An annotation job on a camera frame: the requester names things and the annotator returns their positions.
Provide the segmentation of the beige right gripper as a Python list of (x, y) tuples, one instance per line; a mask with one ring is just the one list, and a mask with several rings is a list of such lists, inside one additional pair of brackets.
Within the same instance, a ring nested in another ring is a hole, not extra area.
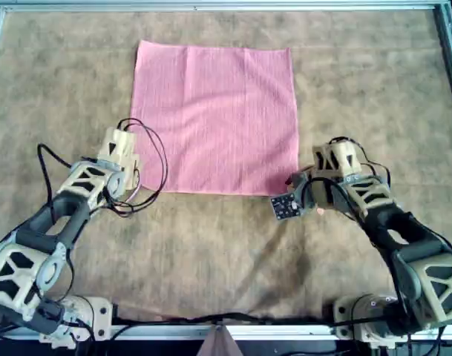
[(321, 169), (314, 165), (291, 174), (286, 180), (286, 188), (294, 195), (297, 214), (305, 214), (314, 208), (335, 209), (331, 181), (336, 182), (337, 179), (336, 169)]

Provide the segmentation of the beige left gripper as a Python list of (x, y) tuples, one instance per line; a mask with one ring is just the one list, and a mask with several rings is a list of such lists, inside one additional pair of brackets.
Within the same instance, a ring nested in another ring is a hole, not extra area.
[(138, 154), (121, 156), (119, 166), (122, 173), (119, 179), (119, 186), (124, 190), (135, 189), (139, 176), (137, 170), (140, 169), (140, 156)]

